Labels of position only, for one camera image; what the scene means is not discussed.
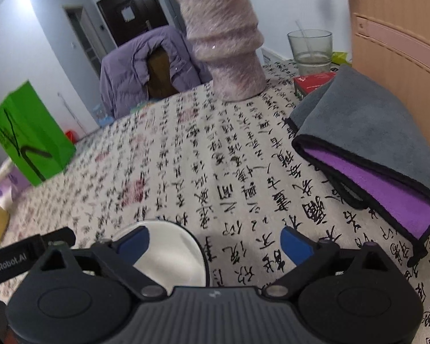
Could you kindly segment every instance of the ribbed gray panel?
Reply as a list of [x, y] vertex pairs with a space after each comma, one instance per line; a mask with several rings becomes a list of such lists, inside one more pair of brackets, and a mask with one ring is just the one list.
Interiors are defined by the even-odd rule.
[[291, 307], [254, 288], [175, 288], [166, 301], [142, 304], [107, 344], [323, 344]]

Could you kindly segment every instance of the water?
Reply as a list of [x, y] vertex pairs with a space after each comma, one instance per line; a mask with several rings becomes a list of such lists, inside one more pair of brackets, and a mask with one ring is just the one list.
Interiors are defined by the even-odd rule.
[[300, 76], [330, 72], [331, 57], [324, 52], [303, 52], [295, 58]]

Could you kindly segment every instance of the transparent glass cup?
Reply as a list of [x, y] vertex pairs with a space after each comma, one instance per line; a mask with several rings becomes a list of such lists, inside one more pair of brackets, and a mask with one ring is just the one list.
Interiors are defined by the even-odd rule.
[[330, 71], [333, 55], [333, 34], [331, 32], [325, 30], [293, 31], [288, 34], [288, 40], [301, 76]]

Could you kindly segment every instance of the purple jacket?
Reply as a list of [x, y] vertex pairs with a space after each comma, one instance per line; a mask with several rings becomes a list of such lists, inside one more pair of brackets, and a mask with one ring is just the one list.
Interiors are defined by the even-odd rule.
[[207, 67], [197, 61], [182, 33], [163, 26], [121, 45], [102, 60], [100, 95], [109, 115], [115, 119], [148, 100], [147, 58], [158, 47], [169, 56], [171, 82], [178, 91], [186, 91], [212, 80]]

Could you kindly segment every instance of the wooden headboard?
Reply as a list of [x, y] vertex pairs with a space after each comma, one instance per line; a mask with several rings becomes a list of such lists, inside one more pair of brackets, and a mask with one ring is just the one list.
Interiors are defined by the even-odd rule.
[[430, 144], [430, 0], [349, 0], [353, 67], [395, 94]]

